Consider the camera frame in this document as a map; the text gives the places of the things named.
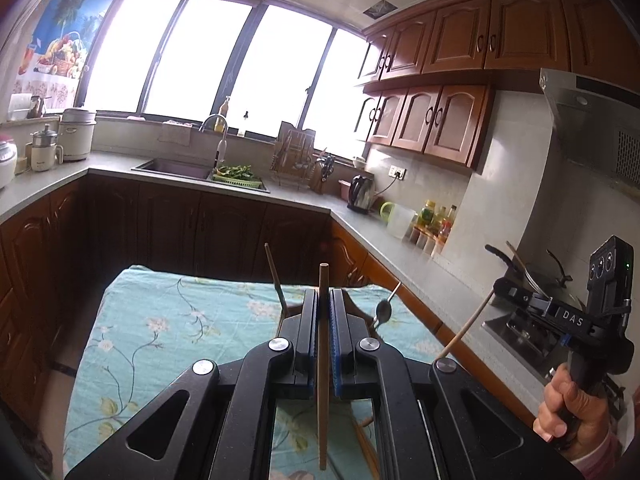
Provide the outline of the person right hand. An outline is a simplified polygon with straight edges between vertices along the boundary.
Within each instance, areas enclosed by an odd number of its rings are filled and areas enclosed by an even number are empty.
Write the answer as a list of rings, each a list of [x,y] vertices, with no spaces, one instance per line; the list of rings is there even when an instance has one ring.
[[[533,423],[533,430],[548,443],[567,434],[567,422],[561,417],[563,410],[573,415],[577,422],[574,437],[568,440],[568,447],[561,452],[568,460],[585,457],[608,437],[608,401],[582,391],[565,363],[559,366],[551,382],[544,387],[544,400]]]

